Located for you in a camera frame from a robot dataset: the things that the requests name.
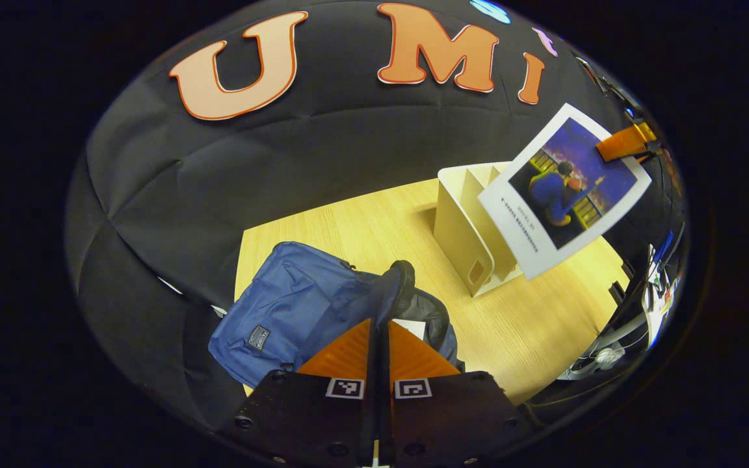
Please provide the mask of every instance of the bag label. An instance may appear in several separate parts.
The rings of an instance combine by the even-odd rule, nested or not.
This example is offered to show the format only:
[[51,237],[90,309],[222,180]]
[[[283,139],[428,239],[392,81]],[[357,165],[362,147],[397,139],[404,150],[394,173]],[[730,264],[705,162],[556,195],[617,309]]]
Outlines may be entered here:
[[250,337],[247,338],[247,344],[255,347],[258,350],[262,350],[265,347],[265,340],[267,340],[270,331],[264,326],[257,325],[256,328],[250,332]]

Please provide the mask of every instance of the white cardboard holder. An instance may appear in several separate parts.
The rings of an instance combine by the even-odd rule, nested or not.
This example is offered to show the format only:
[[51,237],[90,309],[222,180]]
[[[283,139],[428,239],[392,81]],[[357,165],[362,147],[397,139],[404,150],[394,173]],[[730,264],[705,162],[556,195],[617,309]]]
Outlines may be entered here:
[[505,238],[479,202],[479,193],[508,164],[490,162],[438,172],[433,236],[472,297],[522,274]]

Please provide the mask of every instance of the orange letter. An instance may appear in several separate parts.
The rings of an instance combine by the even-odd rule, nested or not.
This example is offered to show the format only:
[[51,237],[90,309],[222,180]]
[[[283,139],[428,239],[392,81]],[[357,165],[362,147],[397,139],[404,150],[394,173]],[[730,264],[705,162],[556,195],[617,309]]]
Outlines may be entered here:
[[415,84],[426,78],[418,66],[423,52],[435,81],[445,83],[458,63],[464,61],[455,76],[460,88],[479,92],[493,91],[493,49],[499,38],[481,27],[467,25],[455,38],[449,36],[429,11],[401,3],[382,3],[378,11],[392,18],[392,58],[378,71],[383,83]]
[[519,90],[519,100],[523,103],[536,104],[539,102],[539,80],[545,64],[532,53],[525,53],[528,70],[525,72],[525,84]]
[[296,75],[294,26],[308,18],[293,12],[262,21],[244,31],[256,38],[261,73],[247,88],[221,88],[216,56],[227,41],[214,42],[173,66],[169,76],[178,79],[178,92],[187,112],[204,120],[223,120],[267,106],[285,92]]

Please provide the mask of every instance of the screw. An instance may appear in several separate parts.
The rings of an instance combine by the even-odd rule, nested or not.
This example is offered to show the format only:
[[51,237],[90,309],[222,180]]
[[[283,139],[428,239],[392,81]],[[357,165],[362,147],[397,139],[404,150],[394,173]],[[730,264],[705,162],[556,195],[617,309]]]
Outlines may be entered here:
[[242,429],[248,429],[253,426],[253,421],[246,417],[237,417],[235,418],[235,424]]
[[336,456],[338,458],[342,457],[342,456],[347,456],[348,455],[348,447],[346,447],[343,444],[329,445],[329,447],[328,447],[328,453],[331,456]]
[[408,456],[419,456],[425,451],[426,447],[424,447],[424,444],[414,443],[404,447],[404,453]]

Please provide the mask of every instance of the desk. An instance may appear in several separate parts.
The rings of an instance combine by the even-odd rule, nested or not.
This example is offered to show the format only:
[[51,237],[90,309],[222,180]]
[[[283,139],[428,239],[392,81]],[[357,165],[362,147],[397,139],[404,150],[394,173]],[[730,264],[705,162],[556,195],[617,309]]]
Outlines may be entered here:
[[467,371],[488,371],[519,404],[570,367],[612,317],[609,287],[628,285],[622,260],[600,237],[532,281],[518,276],[472,298],[433,237],[438,184],[381,190],[244,231],[235,298],[284,240],[329,252],[363,272],[380,274],[407,260],[416,287],[447,306]]

